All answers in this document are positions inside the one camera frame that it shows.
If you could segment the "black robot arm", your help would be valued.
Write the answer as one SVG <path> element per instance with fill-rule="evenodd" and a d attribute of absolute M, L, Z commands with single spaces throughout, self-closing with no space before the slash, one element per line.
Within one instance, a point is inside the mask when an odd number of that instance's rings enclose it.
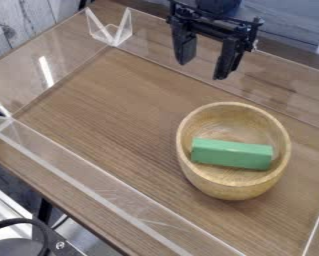
<path fill-rule="evenodd" d="M 245 52 L 255 49 L 261 17 L 251 20 L 235 17 L 242 0 L 195 0 L 194 4 L 169 0 L 170 15 L 166 22 L 171 27 L 177 61 L 186 65 L 197 56 L 198 36 L 222 43 L 213 79 L 225 80 L 237 70 Z"/>

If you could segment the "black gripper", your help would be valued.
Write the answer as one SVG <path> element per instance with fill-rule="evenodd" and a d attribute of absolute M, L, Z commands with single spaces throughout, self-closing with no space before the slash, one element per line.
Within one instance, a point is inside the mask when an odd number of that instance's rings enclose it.
<path fill-rule="evenodd" d="M 242 0 L 169 0 L 167 23 L 173 29 L 175 58 L 186 65 L 197 55 L 197 35 L 223 40 L 214 80 L 223 80 L 237 70 L 245 50 L 255 48 L 263 20 L 239 15 Z"/>

